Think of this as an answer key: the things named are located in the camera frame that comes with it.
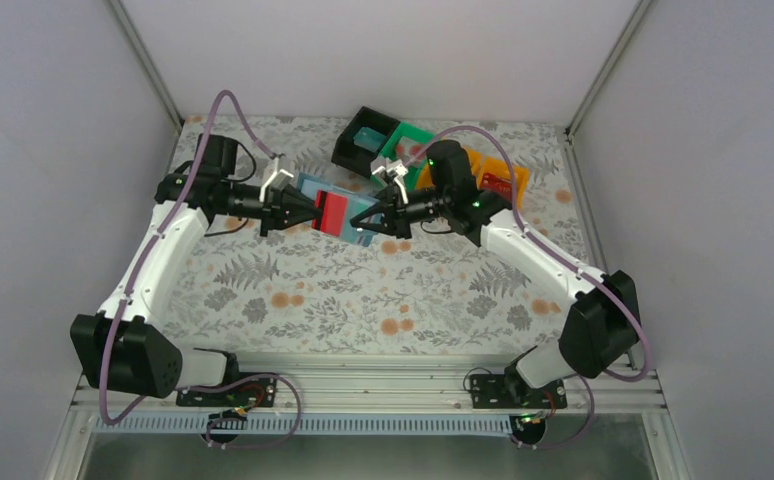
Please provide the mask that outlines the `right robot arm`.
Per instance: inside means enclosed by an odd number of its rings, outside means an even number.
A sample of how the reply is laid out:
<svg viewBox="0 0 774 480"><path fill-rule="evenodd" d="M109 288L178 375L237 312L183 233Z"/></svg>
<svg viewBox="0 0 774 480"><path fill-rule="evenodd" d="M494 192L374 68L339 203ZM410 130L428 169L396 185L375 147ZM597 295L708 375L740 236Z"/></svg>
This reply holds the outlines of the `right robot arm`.
<svg viewBox="0 0 774 480"><path fill-rule="evenodd" d="M506 367L504 391L512 404L530 406L543 386L559 379L593 379L641 341L636 289L627 274L608 275L579 261L524 224L509 200L479 189L459 142L436 141L425 156L432 186L406 191L403 166L391 162L378 170L387 184L376 204L350 224L407 239L412 225L442 218L454 233L497 255L567 308L557 342L535 346Z"/></svg>

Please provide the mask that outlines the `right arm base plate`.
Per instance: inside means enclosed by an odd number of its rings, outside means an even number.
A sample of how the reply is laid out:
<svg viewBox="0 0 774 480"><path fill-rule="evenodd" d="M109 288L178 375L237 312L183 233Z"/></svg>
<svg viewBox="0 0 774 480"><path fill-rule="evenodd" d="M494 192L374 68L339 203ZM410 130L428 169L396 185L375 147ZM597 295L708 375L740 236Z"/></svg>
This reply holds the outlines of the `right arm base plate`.
<svg viewBox="0 0 774 480"><path fill-rule="evenodd" d="M506 375L472 373L465 379L475 409L565 409L568 406L562 380L541 388L530 388L521 379L511 381Z"/></svg>

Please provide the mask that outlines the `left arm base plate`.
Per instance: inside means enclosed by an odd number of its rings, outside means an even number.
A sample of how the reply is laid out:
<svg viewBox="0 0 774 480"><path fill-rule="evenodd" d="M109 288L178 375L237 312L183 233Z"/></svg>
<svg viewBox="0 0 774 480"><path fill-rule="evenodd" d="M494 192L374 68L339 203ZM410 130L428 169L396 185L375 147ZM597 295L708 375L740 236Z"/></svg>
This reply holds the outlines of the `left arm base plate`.
<svg viewBox="0 0 774 480"><path fill-rule="evenodd" d="M268 374L240 372L233 380L225 380L225 389L208 393L183 390L177 394L179 407L207 407L223 410L235 408L270 408L274 405L278 380Z"/></svg>

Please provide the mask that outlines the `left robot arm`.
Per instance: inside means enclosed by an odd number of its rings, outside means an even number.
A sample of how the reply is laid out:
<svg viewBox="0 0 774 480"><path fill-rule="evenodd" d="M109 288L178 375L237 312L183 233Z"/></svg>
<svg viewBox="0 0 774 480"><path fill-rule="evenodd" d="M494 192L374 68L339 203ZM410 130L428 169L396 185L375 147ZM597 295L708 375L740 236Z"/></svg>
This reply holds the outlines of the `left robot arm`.
<svg viewBox="0 0 774 480"><path fill-rule="evenodd" d="M101 390L164 398L201 386L218 405L233 402L241 377L232 354L178 346L158 330L180 270L217 216L255 220L261 235L310 222L322 212L272 160L260 185L233 180L240 141L201 135L198 166L186 162L158 184L150 225L123 278L94 314L78 315L70 338L87 382Z"/></svg>

